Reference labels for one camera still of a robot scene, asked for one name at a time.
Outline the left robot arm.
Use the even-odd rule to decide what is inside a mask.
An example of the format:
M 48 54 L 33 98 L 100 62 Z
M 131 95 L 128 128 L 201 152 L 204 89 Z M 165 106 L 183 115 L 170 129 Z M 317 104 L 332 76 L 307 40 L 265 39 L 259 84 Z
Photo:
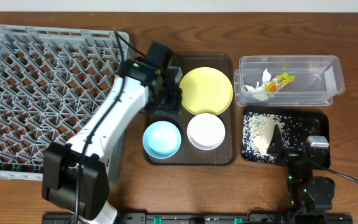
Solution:
M 118 143 L 141 110 L 179 113 L 182 76 L 173 51 L 152 42 L 146 55 L 121 62 L 107 98 L 85 126 L 67 143 L 46 148 L 42 197 L 72 212 L 65 223 L 114 223 L 109 173 L 121 166 Z

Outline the dark brown serving tray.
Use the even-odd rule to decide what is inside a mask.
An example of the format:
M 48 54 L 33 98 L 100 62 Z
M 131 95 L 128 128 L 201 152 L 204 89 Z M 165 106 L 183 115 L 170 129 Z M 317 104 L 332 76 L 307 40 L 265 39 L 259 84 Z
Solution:
M 197 67 L 212 67 L 220 70 L 233 81 L 233 67 L 230 57 L 223 53 L 178 53 L 177 59 L 180 68 L 184 73 Z M 231 164 L 237 156 L 236 147 L 236 125 L 235 125 L 235 106 L 231 102 L 228 109 L 219 114 L 226 133 L 223 142 L 210 151 L 204 151 L 194 147 L 189 141 L 186 129 L 189 121 L 194 115 L 182 108 L 178 115 L 175 114 L 145 114 L 145 127 L 157 121 L 169 121 L 177 126 L 181 132 L 182 140 L 179 150 L 171 157 L 166 159 L 156 159 L 146 152 L 144 157 L 153 165 L 161 166 L 227 166 Z

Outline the green snack wrapper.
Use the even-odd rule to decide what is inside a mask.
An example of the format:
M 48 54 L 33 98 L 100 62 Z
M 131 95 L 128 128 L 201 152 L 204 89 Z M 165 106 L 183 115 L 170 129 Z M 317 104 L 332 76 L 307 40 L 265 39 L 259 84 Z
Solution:
M 265 91 L 267 93 L 278 92 L 281 88 L 292 82 L 295 78 L 296 76 L 290 75 L 287 72 L 277 75 L 271 82 L 266 84 Z

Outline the white tissue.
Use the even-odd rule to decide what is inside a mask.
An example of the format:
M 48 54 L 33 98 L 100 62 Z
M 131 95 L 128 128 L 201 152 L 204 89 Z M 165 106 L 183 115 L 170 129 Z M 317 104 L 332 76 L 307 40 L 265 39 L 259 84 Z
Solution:
M 250 86 L 245 85 L 244 89 L 247 93 L 251 93 L 252 97 L 259 100 L 259 101 L 266 101 L 268 100 L 268 96 L 266 94 L 266 84 L 271 80 L 272 76 L 268 72 L 267 69 L 265 69 L 262 73 L 262 83 L 259 82 L 256 83 L 256 86 Z

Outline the yellow round plate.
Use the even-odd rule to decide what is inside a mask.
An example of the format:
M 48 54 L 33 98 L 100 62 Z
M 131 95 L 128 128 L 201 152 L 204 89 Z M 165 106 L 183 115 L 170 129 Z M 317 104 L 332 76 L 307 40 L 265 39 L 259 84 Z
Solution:
M 199 67 L 181 80 L 182 105 L 192 114 L 219 115 L 227 110 L 233 97 L 228 77 L 218 69 Z

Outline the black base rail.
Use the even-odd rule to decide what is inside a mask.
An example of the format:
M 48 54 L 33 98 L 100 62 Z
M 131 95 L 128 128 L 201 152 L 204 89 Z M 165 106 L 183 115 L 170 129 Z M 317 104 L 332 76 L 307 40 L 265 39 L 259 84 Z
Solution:
M 286 215 L 251 212 L 247 215 L 167 215 L 122 213 L 114 221 L 117 224 L 239 224 L 239 223 L 291 223 Z M 298 215 L 295 223 L 352 224 L 349 215 Z

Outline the black rectangular tray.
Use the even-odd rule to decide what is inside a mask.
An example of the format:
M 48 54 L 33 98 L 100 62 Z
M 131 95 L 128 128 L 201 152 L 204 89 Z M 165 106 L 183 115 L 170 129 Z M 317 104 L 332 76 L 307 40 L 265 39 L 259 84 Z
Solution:
M 309 136 L 329 139 L 328 117 L 320 111 L 249 105 L 243 112 L 243 159 L 277 166 L 288 164 L 281 153 L 267 153 L 275 126 L 280 128 L 284 148 L 291 153 L 300 152 Z

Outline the light blue bowl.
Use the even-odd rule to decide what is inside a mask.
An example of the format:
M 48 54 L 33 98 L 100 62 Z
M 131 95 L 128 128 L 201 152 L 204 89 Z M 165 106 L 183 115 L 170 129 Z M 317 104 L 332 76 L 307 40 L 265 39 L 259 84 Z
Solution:
M 156 159 L 167 159 L 179 150 L 181 132 L 171 122 L 157 121 L 145 129 L 142 144 L 149 156 Z

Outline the white bowl with food scraps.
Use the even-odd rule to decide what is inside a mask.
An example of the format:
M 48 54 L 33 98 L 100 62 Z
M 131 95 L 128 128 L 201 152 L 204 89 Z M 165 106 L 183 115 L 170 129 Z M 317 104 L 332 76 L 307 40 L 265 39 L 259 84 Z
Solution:
M 221 145 L 226 135 L 226 128 L 219 117 L 203 113 L 190 120 L 186 132 L 194 147 L 210 151 Z

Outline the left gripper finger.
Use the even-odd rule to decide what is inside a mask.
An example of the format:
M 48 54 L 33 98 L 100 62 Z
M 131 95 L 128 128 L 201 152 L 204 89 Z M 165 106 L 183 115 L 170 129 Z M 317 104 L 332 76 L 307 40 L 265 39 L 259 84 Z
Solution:
M 169 89 L 167 96 L 167 113 L 178 114 L 181 110 L 182 89 Z
M 170 112 L 169 105 L 164 101 L 148 101 L 144 110 L 154 114 L 167 114 Z

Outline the spilled rice food scraps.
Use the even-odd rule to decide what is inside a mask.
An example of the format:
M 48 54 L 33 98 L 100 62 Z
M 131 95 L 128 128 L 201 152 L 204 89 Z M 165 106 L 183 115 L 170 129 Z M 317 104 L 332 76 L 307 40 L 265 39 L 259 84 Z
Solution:
M 278 156 L 267 154 L 275 125 L 282 134 L 285 148 L 298 149 L 308 136 L 320 135 L 320 124 L 315 119 L 249 112 L 244 115 L 242 130 L 242 157 L 247 161 L 278 164 Z

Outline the grey plastic dish rack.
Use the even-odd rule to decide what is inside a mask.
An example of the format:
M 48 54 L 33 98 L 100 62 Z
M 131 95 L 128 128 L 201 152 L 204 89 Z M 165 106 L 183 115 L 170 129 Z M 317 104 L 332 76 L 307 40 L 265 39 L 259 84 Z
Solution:
M 44 150 L 108 96 L 126 32 L 0 24 L 0 179 L 42 180 Z

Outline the clear plastic waste bin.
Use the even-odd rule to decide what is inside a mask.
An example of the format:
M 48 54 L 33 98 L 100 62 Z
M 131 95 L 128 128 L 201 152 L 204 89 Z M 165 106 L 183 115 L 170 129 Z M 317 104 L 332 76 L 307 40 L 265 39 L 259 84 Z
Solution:
M 259 101 L 244 86 L 261 84 L 265 69 L 272 76 L 270 82 L 284 72 L 296 78 L 278 92 L 266 92 L 268 100 Z M 328 106 L 333 96 L 344 90 L 341 64 L 333 55 L 243 56 L 234 72 L 234 96 L 239 106 Z

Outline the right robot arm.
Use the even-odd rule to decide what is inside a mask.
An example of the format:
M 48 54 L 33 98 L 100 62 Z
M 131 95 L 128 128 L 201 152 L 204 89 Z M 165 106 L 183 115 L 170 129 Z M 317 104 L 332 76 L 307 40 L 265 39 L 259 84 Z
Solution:
M 280 128 L 273 129 L 267 154 L 288 167 L 288 196 L 293 206 L 287 212 L 287 223 L 327 223 L 326 211 L 333 207 L 335 183 L 328 177 L 313 175 L 313 169 L 329 152 L 324 136 L 308 136 L 299 149 L 284 146 Z

